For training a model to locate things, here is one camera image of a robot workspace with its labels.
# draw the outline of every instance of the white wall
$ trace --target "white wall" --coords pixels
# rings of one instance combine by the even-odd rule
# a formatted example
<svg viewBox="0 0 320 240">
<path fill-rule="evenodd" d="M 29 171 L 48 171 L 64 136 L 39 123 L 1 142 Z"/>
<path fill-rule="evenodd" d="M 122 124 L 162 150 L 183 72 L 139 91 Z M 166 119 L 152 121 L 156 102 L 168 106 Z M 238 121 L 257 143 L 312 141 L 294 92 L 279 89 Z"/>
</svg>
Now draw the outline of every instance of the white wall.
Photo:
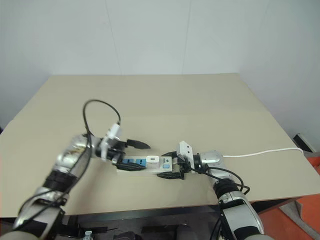
<svg viewBox="0 0 320 240">
<path fill-rule="evenodd" d="M 0 125 L 50 75 L 239 72 L 320 150 L 319 12 L 318 0 L 0 0 Z"/>
</svg>

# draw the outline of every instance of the white cable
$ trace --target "white cable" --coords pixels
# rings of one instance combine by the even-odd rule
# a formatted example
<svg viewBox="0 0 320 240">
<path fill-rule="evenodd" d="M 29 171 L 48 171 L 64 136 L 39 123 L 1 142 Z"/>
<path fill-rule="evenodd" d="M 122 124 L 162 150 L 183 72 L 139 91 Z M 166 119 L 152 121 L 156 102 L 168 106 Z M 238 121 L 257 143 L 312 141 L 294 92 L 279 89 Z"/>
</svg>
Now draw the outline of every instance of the white cable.
<svg viewBox="0 0 320 240">
<path fill-rule="evenodd" d="M 271 149 L 271 150 L 259 151 L 259 152 L 255 152 L 255 153 L 244 154 L 244 155 L 223 155 L 223 157 L 224 158 L 241 158 L 241 157 L 250 157 L 250 156 L 255 156 L 255 155 L 260 155 L 260 154 L 265 154 L 265 153 L 280 152 L 280 151 L 286 151 L 286 150 L 298 150 L 302 154 L 304 154 L 304 151 L 299 147 L 287 147 L 287 148 L 279 148 L 279 149 Z"/>
</svg>

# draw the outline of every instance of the white power strip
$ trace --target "white power strip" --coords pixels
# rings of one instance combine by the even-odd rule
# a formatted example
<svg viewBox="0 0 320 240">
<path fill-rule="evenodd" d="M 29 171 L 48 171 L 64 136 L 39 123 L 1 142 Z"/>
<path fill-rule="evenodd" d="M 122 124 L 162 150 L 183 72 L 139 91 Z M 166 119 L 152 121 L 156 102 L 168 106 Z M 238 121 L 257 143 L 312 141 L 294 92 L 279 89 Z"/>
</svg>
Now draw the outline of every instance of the white power strip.
<svg viewBox="0 0 320 240">
<path fill-rule="evenodd" d="M 170 156 L 125 156 L 123 163 L 135 163 L 145 166 L 139 171 L 125 171 L 117 169 L 117 174 L 126 176 L 150 176 L 163 172 L 172 172 L 172 158 Z"/>
</svg>

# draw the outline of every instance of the beige table surface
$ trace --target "beige table surface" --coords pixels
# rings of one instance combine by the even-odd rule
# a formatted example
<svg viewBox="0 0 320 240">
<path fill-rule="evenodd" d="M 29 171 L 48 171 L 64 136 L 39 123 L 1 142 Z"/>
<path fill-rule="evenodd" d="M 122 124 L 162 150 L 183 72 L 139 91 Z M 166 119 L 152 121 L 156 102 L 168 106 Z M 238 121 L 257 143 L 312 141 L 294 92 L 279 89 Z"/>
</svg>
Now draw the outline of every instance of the beige table surface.
<svg viewBox="0 0 320 240">
<path fill-rule="evenodd" d="M 52 76 L 0 135 L 1 217 L 14 217 L 41 186 L 57 155 L 84 132 L 83 103 L 114 105 L 122 116 L 122 139 L 151 145 L 127 155 L 160 155 L 185 140 L 193 151 L 224 155 L 294 147 L 264 105 L 237 74 Z M 116 121 L 102 104 L 91 104 L 88 121 L 104 136 Z M 320 177 L 296 150 L 225 158 L 251 187 L 250 201 L 320 193 Z M 93 159 L 71 191 L 67 214 L 105 213 L 217 203 L 205 175 L 185 180 L 118 176 L 110 162 Z"/>
</svg>

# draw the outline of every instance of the orange floor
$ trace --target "orange floor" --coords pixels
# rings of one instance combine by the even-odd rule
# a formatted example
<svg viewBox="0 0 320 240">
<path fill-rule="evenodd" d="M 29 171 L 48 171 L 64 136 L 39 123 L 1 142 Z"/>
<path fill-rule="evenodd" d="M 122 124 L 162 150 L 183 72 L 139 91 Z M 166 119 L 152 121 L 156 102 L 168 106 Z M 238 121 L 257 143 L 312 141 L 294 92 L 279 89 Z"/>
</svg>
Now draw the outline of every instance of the orange floor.
<svg viewBox="0 0 320 240">
<path fill-rule="evenodd" d="M 308 160 L 320 174 L 320 157 L 312 157 Z M 320 233 L 320 194 L 305 196 L 297 201 L 303 205 L 302 219 Z M 275 240 L 312 240 L 279 208 L 269 210 L 259 216 L 263 222 L 265 234 Z"/>
</svg>

